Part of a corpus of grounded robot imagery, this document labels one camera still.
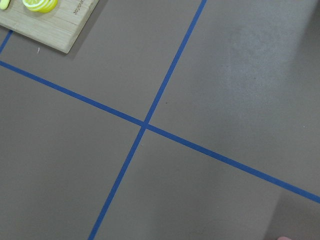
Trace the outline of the bamboo cutting board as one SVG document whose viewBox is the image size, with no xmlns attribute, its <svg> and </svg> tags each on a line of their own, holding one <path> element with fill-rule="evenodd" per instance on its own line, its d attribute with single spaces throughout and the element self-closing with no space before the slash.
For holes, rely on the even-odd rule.
<svg viewBox="0 0 320 240">
<path fill-rule="evenodd" d="M 53 10 L 40 13 L 12 0 L 0 11 L 0 25 L 67 54 L 97 4 L 97 0 L 59 0 Z"/>
</svg>

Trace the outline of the yellow lemon slices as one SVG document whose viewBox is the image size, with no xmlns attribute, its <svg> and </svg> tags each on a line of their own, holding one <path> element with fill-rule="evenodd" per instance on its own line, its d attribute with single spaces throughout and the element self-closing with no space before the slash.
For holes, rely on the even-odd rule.
<svg viewBox="0 0 320 240">
<path fill-rule="evenodd" d="M 58 0 L 23 0 L 22 3 L 31 12 L 48 13 L 56 7 Z"/>
</svg>

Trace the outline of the yellow plastic knife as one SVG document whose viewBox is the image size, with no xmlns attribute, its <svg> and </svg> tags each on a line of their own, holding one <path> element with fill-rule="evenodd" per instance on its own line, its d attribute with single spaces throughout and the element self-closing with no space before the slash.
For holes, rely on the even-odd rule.
<svg viewBox="0 0 320 240">
<path fill-rule="evenodd" d="M 10 4 L 10 0 L 0 0 L 0 9 L 6 10 Z"/>
</svg>

